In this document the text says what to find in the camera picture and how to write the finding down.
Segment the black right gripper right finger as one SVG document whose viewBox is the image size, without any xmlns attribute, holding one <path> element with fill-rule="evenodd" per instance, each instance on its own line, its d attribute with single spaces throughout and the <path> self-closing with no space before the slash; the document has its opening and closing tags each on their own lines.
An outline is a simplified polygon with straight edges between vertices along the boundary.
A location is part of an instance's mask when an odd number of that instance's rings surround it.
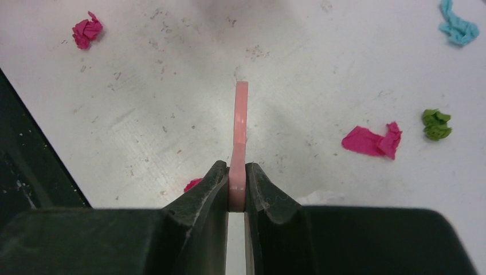
<svg viewBox="0 0 486 275">
<path fill-rule="evenodd" d="M 428 209 L 303 206 L 246 166 L 247 274 L 475 274 L 451 224 Z"/>
</svg>

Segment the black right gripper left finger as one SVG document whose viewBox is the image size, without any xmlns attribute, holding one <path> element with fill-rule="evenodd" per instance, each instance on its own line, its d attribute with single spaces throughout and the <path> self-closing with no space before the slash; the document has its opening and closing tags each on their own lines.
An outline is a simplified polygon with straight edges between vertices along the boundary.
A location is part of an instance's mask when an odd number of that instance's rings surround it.
<svg viewBox="0 0 486 275">
<path fill-rule="evenodd" d="M 228 167 L 161 209 L 52 208 L 1 231 L 2 274 L 224 274 Z"/>
</svg>

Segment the pink plastic hand brush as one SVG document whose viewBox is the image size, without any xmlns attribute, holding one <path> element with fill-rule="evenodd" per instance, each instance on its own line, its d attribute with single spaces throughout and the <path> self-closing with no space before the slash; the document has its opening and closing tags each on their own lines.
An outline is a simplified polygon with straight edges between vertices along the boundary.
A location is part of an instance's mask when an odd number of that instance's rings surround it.
<svg viewBox="0 0 486 275">
<path fill-rule="evenodd" d="M 228 181 L 228 210 L 245 211 L 246 196 L 246 129 L 248 117 L 248 82 L 236 83 L 233 123 L 233 152 Z"/>
</svg>

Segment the white paper scrap near arm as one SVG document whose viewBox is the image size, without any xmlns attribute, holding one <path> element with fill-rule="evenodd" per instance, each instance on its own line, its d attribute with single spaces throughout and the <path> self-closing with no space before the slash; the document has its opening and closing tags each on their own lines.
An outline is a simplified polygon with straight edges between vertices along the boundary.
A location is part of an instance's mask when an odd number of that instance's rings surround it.
<svg viewBox="0 0 486 275">
<path fill-rule="evenodd" d="M 295 201 L 303 206 L 343 205 L 345 196 L 339 192 L 317 190 L 305 197 L 296 198 Z"/>
</svg>

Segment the magenta paper scrap near brush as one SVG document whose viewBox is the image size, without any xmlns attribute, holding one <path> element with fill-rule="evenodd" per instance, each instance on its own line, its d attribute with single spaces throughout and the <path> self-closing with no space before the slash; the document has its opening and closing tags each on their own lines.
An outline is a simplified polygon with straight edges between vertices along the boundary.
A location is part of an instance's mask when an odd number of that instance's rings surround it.
<svg viewBox="0 0 486 275">
<path fill-rule="evenodd" d="M 186 193 L 191 190 L 194 186 L 196 186 L 199 182 L 202 181 L 202 178 L 196 178 L 191 180 L 183 189 L 183 192 Z"/>
</svg>

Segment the magenta paper scrap far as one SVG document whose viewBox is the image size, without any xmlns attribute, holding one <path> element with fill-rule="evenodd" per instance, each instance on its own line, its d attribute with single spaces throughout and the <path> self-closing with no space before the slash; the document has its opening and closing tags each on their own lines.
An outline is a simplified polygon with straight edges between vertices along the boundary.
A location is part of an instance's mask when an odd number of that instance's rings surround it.
<svg viewBox="0 0 486 275">
<path fill-rule="evenodd" d="M 395 160 L 402 131 L 395 121 L 386 126 L 385 136 L 377 135 L 368 128 L 356 126 L 342 139 L 341 145 L 343 148 L 359 154 L 387 156 Z"/>
</svg>

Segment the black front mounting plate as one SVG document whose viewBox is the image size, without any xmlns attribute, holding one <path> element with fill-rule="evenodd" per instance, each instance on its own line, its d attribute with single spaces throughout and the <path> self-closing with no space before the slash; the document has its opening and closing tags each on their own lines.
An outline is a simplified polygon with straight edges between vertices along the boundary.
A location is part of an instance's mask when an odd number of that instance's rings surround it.
<svg viewBox="0 0 486 275">
<path fill-rule="evenodd" d="M 4 73 L 1 73 L 1 226 L 24 211 L 90 207 Z"/>
</svg>

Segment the green paper scrap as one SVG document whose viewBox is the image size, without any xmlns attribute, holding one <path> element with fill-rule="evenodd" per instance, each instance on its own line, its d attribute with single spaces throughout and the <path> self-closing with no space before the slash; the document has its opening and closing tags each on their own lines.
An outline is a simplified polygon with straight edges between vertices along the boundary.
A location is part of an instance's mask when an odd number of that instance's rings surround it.
<svg viewBox="0 0 486 275">
<path fill-rule="evenodd" d="M 444 114 L 439 109 L 424 110 L 422 122 L 425 126 L 425 136 L 433 141 L 447 138 L 452 133 L 452 128 L 448 126 L 450 119 L 451 115 Z"/>
</svg>

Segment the magenta paper scrap left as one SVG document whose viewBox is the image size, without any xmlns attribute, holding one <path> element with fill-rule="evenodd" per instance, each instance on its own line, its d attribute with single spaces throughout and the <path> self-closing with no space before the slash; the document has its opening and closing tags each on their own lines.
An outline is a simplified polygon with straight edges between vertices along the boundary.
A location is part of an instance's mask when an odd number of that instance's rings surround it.
<svg viewBox="0 0 486 275">
<path fill-rule="evenodd" d="M 81 50 L 89 49 L 91 42 L 103 31 L 103 25 L 97 17 L 91 11 L 88 11 L 88 15 L 90 19 L 84 19 L 72 27 L 72 37 Z"/>
</svg>

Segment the cyan paper scrap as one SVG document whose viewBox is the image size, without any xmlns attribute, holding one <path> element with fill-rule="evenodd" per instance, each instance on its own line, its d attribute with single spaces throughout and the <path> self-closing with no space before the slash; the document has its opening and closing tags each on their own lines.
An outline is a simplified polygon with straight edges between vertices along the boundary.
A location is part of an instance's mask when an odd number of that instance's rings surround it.
<svg viewBox="0 0 486 275">
<path fill-rule="evenodd" d="M 439 8 L 444 22 L 439 24 L 438 29 L 448 35 L 449 43 L 462 47 L 474 41 L 480 31 L 475 23 L 459 17 L 452 10 L 452 6 L 453 1 L 451 0 L 440 1 Z"/>
</svg>

